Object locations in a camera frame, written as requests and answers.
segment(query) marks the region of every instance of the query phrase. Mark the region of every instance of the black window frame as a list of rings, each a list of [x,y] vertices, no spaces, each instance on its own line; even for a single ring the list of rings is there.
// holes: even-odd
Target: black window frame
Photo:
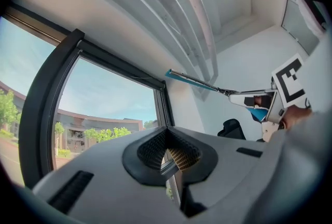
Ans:
[[[3,17],[12,19],[25,30],[59,43],[38,71],[22,110],[19,129],[19,156],[25,185],[32,189],[56,168],[54,156],[54,115],[59,97],[78,58],[82,57],[127,79],[154,90],[160,126],[174,126],[167,86],[129,62],[84,39],[84,32],[72,32],[21,6],[11,4]]]

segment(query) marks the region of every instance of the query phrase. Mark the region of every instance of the blue sky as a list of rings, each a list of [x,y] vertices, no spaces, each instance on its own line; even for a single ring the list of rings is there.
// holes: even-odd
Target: blue sky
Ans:
[[[0,81],[27,95],[55,46],[0,18]],[[60,109],[113,119],[156,119],[153,90],[79,59],[64,88]]]

